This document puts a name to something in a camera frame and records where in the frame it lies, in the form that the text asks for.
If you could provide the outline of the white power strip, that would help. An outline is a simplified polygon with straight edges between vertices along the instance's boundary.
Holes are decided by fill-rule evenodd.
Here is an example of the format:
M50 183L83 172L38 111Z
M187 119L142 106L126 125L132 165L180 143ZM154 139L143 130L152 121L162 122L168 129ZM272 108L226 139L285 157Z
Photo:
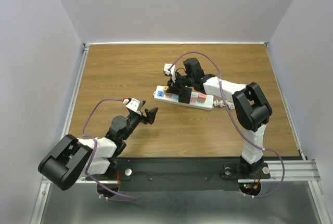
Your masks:
M155 91L153 92L154 100L164 102L164 103L170 103L175 104L179 106L185 106L185 107L191 107L191 108L197 108L197 109L203 109L203 110L212 110L214 108L213 102L214 102L214 96L207 95L207 99L205 103L201 103L197 101L198 92L192 91L191 93L191 99L189 104L180 103L178 101L178 95L175 94L169 94L167 95L164 90L163 86L157 86Z

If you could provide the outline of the black cube socket adapter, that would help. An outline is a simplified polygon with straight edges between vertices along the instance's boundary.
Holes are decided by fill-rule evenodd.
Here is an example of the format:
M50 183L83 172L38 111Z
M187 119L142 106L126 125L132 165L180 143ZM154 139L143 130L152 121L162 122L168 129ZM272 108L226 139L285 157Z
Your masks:
M190 87L185 87L181 93L178 95L178 101L180 103L189 104L191 99L192 89Z

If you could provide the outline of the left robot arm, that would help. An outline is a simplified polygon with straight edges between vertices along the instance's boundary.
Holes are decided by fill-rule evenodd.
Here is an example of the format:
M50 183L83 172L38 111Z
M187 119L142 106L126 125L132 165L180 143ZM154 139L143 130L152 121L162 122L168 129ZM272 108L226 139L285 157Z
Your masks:
M111 179L116 173L111 159L122 153L125 141L140 123L154 123L157 112L156 107L144 113L129 110L128 116L118 115L102 138L82 139L67 134L42 159L37 170L63 191L82 176Z

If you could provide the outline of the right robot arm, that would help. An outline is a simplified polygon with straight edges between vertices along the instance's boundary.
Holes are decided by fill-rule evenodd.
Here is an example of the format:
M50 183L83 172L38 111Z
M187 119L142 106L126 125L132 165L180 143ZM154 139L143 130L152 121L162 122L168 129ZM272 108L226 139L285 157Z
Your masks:
M263 136L273 110L257 83L236 84L222 80L216 75L205 74L197 58L184 62L185 75L175 70L173 64L165 64L163 72L170 78L165 94L178 96L178 101L190 104L193 90L222 98L223 104L234 107L238 123L245 140L240 157L239 171L245 177L252 177L263 163Z

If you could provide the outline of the pink plug adapter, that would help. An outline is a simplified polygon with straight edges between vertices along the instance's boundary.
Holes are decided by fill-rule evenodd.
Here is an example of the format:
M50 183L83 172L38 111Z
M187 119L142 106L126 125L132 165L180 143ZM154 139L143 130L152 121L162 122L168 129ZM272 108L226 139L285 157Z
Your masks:
M207 99L207 95L203 93L198 93L197 101L201 103L205 103Z

